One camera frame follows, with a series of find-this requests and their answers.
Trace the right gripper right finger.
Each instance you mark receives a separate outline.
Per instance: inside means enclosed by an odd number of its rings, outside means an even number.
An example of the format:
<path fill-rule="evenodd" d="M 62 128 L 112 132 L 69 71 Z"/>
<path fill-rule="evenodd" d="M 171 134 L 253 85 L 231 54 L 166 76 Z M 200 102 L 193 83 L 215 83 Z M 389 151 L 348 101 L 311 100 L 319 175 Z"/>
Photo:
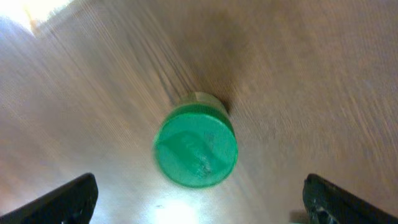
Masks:
<path fill-rule="evenodd" d="M 304 182 L 303 203 L 310 223 L 397 223 L 397 218 L 316 174 Z"/>

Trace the green lid jar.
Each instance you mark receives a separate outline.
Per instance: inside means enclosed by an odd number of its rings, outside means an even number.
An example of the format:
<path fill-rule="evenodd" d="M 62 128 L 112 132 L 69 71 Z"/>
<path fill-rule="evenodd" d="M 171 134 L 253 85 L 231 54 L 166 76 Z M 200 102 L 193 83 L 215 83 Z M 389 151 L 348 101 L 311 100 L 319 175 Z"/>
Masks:
<path fill-rule="evenodd" d="M 202 189 L 219 184 L 233 171 L 238 143 L 224 104 L 192 92 L 165 117 L 153 143 L 163 175 L 178 185 Z"/>

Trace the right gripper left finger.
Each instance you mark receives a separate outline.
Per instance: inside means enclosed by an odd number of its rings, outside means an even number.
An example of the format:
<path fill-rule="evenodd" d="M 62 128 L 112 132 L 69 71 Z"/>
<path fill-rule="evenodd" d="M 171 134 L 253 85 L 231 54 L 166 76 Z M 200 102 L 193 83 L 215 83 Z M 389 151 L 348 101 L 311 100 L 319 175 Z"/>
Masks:
<path fill-rule="evenodd" d="M 1 223 L 89 223 L 98 199 L 92 173 L 85 173 L 55 190 L 1 216 Z"/>

